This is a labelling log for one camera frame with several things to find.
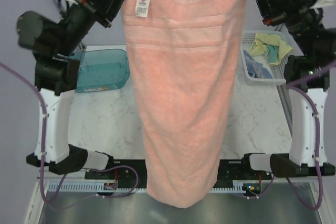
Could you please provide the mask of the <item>pink towel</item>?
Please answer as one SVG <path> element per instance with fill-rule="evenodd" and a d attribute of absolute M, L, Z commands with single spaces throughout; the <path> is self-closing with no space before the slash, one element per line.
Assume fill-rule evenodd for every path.
<path fill-rule="evenodd" d="M 187 208 L 217 181 L 247 0 L 125 0 L 147 192 Z"/>

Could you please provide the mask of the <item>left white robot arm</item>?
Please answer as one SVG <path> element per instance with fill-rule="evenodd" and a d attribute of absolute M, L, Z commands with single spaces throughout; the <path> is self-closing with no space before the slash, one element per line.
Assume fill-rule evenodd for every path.
<path fill-rule="evenodd" d="M 75 96 L 80 62 L 71 55 L 95 23 L 110 27 L 124 0 L 74 0 L 59 22 L 34 11 L 17 20 L 18 44 L 36 60 L 33 90 L 40 104 L 36 149 L 29 165 L 63 175 L 96 170 L 103 179 L 114 175 L 106 153 L 89 151 L 68 141 L 70 107 Z"/>

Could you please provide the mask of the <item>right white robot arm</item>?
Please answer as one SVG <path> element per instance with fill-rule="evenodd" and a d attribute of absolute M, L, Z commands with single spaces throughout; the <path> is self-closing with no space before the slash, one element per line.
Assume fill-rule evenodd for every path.
<path fill-rule="evenodd" d="M 291 102 L 292 142 L 288 153 L 251 153 L 240 173 L 252 179 L 259 171 L 279 178 L 333 176 L 323 144 L 325 102 L 330 69 L 335 66 L 335 29 L 325 28 L 322 0 L 256 0 L 263 23 L 283 24 L 301 56 L 289 56 L 284 77 Z"/>

